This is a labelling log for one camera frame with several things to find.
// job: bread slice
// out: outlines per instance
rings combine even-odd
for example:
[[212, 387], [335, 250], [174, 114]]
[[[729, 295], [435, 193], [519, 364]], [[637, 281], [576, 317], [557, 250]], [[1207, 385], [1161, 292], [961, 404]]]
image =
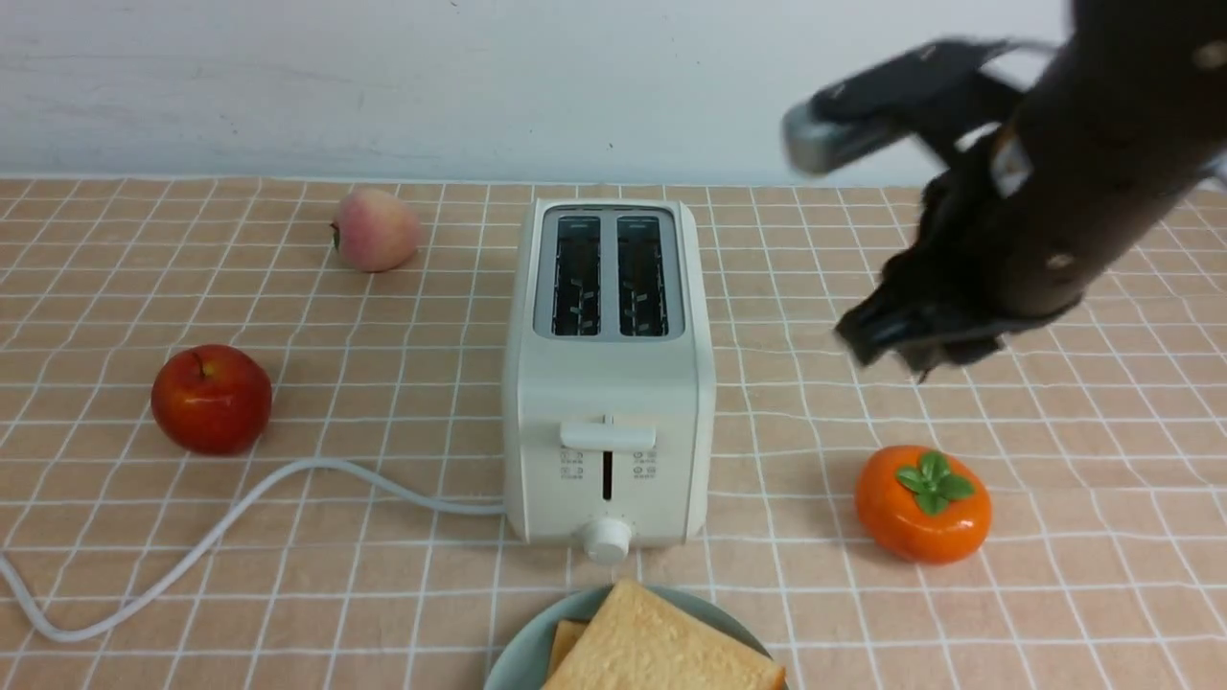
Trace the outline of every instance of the bread slice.
[[784, 667], [621, 580], [541, 690], [649, 688], [782, 690]]
[[550, 647], [550, 668], [546, 670], [546, 678], [550, 678], [553, 675], [553, 672], [558, 670], [558, 664], [562, 663], [562, 659], [567, 658], [567, 654], [571, 653], [575, 642], [579, 642], [579, 637], [587, 629], [587, 620], [563, 619], [558, 621], [558, 625], [553, 629], [553, 646]]

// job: toaster lever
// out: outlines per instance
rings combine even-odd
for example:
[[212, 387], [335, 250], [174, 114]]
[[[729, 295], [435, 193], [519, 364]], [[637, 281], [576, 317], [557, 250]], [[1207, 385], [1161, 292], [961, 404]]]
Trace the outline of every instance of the toaster lever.
[[627, 453], [650, 451], [656, 446], [656, 430], [650, 426], [564, 421], [558, 430], [558, 436], [563, 447], [574, 451]]

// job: white wall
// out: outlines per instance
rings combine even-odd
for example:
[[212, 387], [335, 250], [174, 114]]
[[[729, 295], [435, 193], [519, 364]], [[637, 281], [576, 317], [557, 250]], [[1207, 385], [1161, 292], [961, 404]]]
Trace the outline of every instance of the white wall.
[[[1065, 0], [4, 0], [0, 174], [795, 182], [779, 120], [815, 90], [941, 34], [1060, 39], [1066, 16]], [[825, 183], [934, 169], [903, 144]]]

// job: toaster power cord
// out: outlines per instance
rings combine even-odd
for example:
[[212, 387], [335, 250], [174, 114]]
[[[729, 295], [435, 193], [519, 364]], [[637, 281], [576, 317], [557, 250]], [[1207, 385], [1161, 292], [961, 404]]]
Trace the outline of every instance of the toaster power cord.
[[470, 503], [454, 503], [450, 501], [440, 501], [438, 498], [422, 496], [421, 494], [405, 489], [404, 486], [391, 481], [390, 479], [380, 476], [361, 465], [356, 465], [353, 463], [344, 460], [313, 458], [313, 459], [294, 460], [280, 468], [279, 470], [274, 471], [269, 476], [264, 478], [264, 480], [256, 484], [255, 487], [252, 489], [252, 491], [249, 491], [248, 495], [244, 496], [243, 500], [238, 502], [238, 505], [236, 505], [233, 508], [231, 508], [228, 513], [226, 513], [226, 517], [223, 517], [216, 525], [213, 525], [213, 528], [209, 532], [209, 534], [205, 535], [205, 538], [201, 539], [199, 544], [196, 544], [196, 548], [193, 549], [187, 556], [184, 556], [183, 560], [179, 561], [179, 564], [171, 570], [171, 572], [166, 573], [166, 576], [162, 577], [162, 580], [160, 580], [156, 584], [146, 589], [145, 593], [141, 594], [137, 599], [129, 603], [126, 607], [119, 609], [109, 618], [101, 620], [91, 626], [82, 627], [80, 630], [61, 630], [52, 625], [52, 622], [47, 620], [47, 616], [43, 614], [43, 611], [38, 609], [38, 604], [34, 602], [34, 597], [29, 593], [29, 588], [26, 587], [26, 583], [22, 581], [21, 576], [17, 575], [17, 570], [12, 567], [12, 564], [9, 562], [9, 559], [6, 559], [4, 555], [0, 555], [0, 575], [4, 576], [5, 581], [9, 583], [9, 587], [12, 589], [13, 595], [17, 599], [17, 605], [21, 607], [22, 613], [26, 614], [26, 618], [29, 619], [29, 622], [44, 637], [47, 637], [53, 642], [65, 642], [65, 643], [81, 642], [83, 640], [88, 640], [91, 637], [102, 635], [103, 632], [114, 629], [120, 622], [124, 622], [125, 620], [135, 615], [136, 611], [148, 605], [150, 602], [157, 599], [158, 595], [161, 595], [163, 592], [167, 591], [167, 588], [174, 584], [175, 581], [183, 577], [183, 575], [188, 572], [188, 568], [196, 565], [196, 561], [200, 560], [200, 556], [202, 556], [205, 551], [209, 550], [210, 546], [212, 546], [218, 539], [222, 538], [222, 534], [225, 534], [226, 530], [229, 529], [232, 524], [234, 524], [234, 521], [237, 521], [243, 514], [244, 511], [252, 507], [252, 503], [259, 500], [259, 497], [263, 496], [269, 489], [272, 489], [275, 484], [290, 476], [291, 474], [312, 469], [334, 469], [344, 471], [346, 474], [351, 474], [363, 481], [367, 481], [369, 484], [373, 484], [374, 486], [378, 486], [379, 489], [383, 489], [384, 491], [391, 494], [393, 496], [404, 498], [410, 503], [415, 503], [417, 506], [439, 513], [453, 513], [461, 516], [501, 516], [504, 512], [503, 503], [470, 505]]

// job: toaster slot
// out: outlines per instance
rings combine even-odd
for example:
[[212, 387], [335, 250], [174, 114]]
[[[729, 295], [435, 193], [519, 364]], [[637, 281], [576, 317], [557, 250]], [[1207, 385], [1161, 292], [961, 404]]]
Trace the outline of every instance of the toaster slot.
[[618, 309], [622, 335], [660, 338], [669, 334], [665, 306], [665, 263], [660, 219], [621, 216], [617, 220]]
[[596, 335], [601, 329], [601, 219], [558, 219], [555, 254], [555, 335]]
[[601, 458], [601, 498], [614, 498], [614, 451], [605, 451]]

